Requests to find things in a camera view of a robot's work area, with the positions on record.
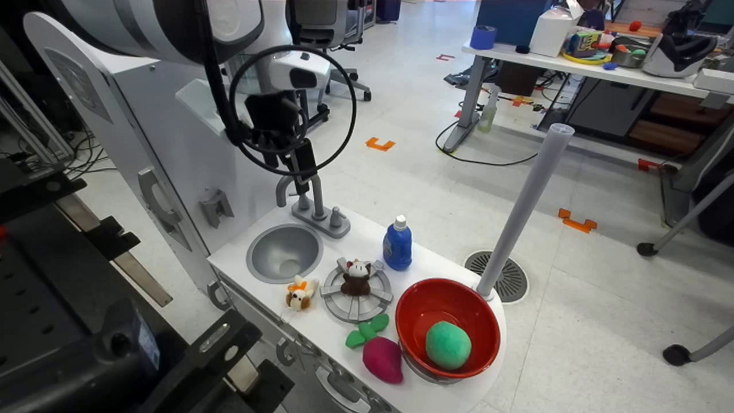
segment gray floor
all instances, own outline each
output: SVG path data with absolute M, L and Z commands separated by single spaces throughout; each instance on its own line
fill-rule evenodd
M 471 0 L 403 0 L 399 22 L 370 30 L 355 52 L 338 52 L 362 72 L 374 101 L 361 105 L 353 145 L 327 177 L 332 201 L 385 225 L 406 214 L 416 238 L 455 261 L 494 247 L 531 169 L 462 166 L 433 147 L 462 98 L 440 77 L 471 62 L 459 50 L 471 16 Z M 329 104 L 332 122 L 314 132 L 323 147 L 344 131 L 344 89 L 335 86 Z M 502 105 L 500 117 L 524 124 L 532 112 Z M 394 148 L 371 151 L 367 137 L 394 139 Z M 538 137 L 494 129 L 476 132 L 459 154 L 514 161 L 538 148 Z M 617 154 L 575 143 L 540 201 L 514 249 L 531 295 L 508 304 L 508 362 L 477 413 L 731 411 L 734 346 L 683 370 L 662 359 L 667 343 L 697 346 L 734 322 L 731 247 L 691 230 L 659 259 L 641 259 L 634 246 L 666 231 L 659 182 Z M 86 201 L 140 233 L 136 255 L 176 299 L 161 311 L 192 340 L 219 311 L 121 178 L 101 172 L 88 182 Z M 600 230 L 569 230 L 558 209 L 593 218 Z

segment wall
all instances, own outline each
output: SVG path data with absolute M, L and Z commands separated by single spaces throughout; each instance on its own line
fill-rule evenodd
M 667 14 L 681 8 L 683 5 L 686 0 L 624 0 L 617 20 L 643 20 L 644 26 L 663 26 Z

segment sink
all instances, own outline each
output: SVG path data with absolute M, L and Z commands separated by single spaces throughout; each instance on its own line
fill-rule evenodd
M 301 225 L 280 225 L 260 233 L 247 249 L 247 265 L 264 281 L 286 284 L 308 275 L 322 259 L 322 241 Z

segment blue bottle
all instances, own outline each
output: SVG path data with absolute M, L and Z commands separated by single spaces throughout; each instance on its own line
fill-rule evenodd
M 414 233 L 403 216 L 398 216 L 387 228 L 384 259 L 394 270 L 406 270 L 414 261 Z

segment green ball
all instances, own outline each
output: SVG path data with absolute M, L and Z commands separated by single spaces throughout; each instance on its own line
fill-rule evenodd
M 439 322 L 429 328 L 428 353 L 442 370 L 462 370 L 472 353 L 472 340 L 456 323 Z

